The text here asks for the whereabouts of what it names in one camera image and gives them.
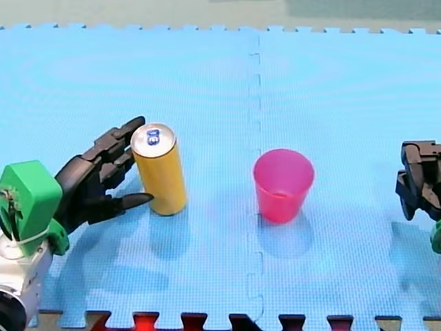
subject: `plastic cup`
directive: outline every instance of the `plastic cup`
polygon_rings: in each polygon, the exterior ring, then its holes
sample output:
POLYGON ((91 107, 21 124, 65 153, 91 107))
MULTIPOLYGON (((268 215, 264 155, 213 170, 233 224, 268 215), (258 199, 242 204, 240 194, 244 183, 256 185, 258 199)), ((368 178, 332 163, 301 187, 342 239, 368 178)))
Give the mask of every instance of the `plastic cup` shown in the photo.
POLYGON ((266 152, 254 166, 260 214, 274 223, 291 221, 301 209, 314 175, 311 162, 298 152, 266 152))

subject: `cup rim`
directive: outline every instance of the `cup rim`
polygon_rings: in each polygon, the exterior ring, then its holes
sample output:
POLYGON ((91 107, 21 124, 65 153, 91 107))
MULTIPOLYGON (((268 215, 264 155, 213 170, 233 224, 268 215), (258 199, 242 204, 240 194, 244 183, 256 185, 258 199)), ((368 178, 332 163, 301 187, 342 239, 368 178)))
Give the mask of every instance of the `cup rim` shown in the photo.
POLYGON ((313 166, 312 162, 305 155, 303 155, 302 153, 297 152, 296 150, 290 150, 288 148, 276 148, 276 149, 273 149, 273 150, 268 150, 268 151, 266 151, 265 153, 263 153, 262 155, 259 156, 257 161, 254 163, 253 178, 254 178, 254 183, 257 185, 257 187, 260 190, 262 190, 265 194, 268 194, 269 196, 271 196, 272 198, 275 198, 275 199, 286 199, 286 198, 292 199, 292 198, 300 197, 300 196, 304 195, 305 193, 308 193, 308 191, 311 189, 312 184, 314 183, 314 180, 316 178, 316 171, 314 169, 314 166, 313 166), (290 153, 293 153, 293 154, 300 155, 309 164, 309 167, 311 168, 311 172, 312 172, 312 174, 311 174, 311 181, 305 186, 305 188, 303 190, 301 190, 301 192, 299 192, 298 194, 287 194, 287 197, 281 197, 281 196, 279 196, 277 194, 270 193, 261 184, 259 184, 259 182, 256 179, 256 169, 257 169, 257 165, 258 165, 259 161, 265 155, 269 154, 270 152, 277 152, 277 151, 281 151, 281 150, 286 151, 286 152, 290 152, 290 153))

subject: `yellow can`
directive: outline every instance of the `yellow can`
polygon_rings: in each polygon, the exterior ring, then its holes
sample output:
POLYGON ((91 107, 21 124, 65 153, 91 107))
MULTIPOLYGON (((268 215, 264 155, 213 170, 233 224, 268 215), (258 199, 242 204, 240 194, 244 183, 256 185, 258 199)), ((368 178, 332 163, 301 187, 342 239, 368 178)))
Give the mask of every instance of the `yellow can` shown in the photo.
POLYGON ((187 194, 172 129, 159 123, 145 124, 134 132, 130 145, 144 189, 154 197, 150 208, 164 216, 184 209, 187 194))

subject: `blue foam mat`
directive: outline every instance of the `blue foam mat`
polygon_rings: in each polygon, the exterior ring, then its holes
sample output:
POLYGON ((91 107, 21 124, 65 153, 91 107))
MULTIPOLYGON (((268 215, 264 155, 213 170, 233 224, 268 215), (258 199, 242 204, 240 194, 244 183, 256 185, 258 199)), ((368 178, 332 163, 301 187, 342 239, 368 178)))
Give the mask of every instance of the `blue foam mat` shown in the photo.
POLYGON ((394 190, 401 143, 440 138, 439 36, 278 29, 260 55, 256 147, 301 151, 316 181, 297 223, 260 227, 258 325, 304 314, 304 330, 327 330, 328 315, 351 315, 352 330, 377 330, 375 316, 398 315, 424 330, 441 313, 433 221, 405 221, 394 190))
MULTIPOLYGON (((55 173, 144 114, 175 129, 190 197, 167 221, 138 209, 72 236, 42 304, 62 326, 83 327, 87 310, 110 311, 112 328, 159 312, 167 329, 204 312, 207 330, 244 313, 268 331, 279 314, 304 314, 305 330, 337 314, 354 330, 377 330, 377 315, 422 330, 440 315, 433 222, 404 222, 394 194, 401 143, 438 138, 440 36, 52 26, 0 31, 0 129, 14 137, 0 166, 40 159, 55 173), (250 172, 279 147, 317 176, 297 221, 274 227, 250 172)), ((115 194, 139 190, 133 169, 115 194)))
MULTIPOLYGON (((247 246, 256 35, 79 27, 1 31, 1 166, 39 159, 55 174, 142 114, 175 130, 189 205, 171 219, 137 208, 80 228, 55 259, 41 308, 63 311, 71 328, 85 326, 88 310, 110 311, 109 328, 132 327, 133 312, 160 312, 164 329, 182 327, 183 312, 206 313, 214 330, 231 327, 230 312, 257 319, 247 246)), ((141 189, 133 168, 115 194, 141 189)))

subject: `blue pull tab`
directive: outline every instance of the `blue pull tab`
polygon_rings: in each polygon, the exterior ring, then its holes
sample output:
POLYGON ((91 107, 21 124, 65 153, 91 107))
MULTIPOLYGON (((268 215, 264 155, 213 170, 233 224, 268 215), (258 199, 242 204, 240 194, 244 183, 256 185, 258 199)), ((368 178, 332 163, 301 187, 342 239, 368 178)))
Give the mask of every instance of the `blue pull tab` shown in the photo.
POLYGON ((159 130, 151 129, 147 131, 147 143, 150 146, 155 146, 159 144, 159 130))

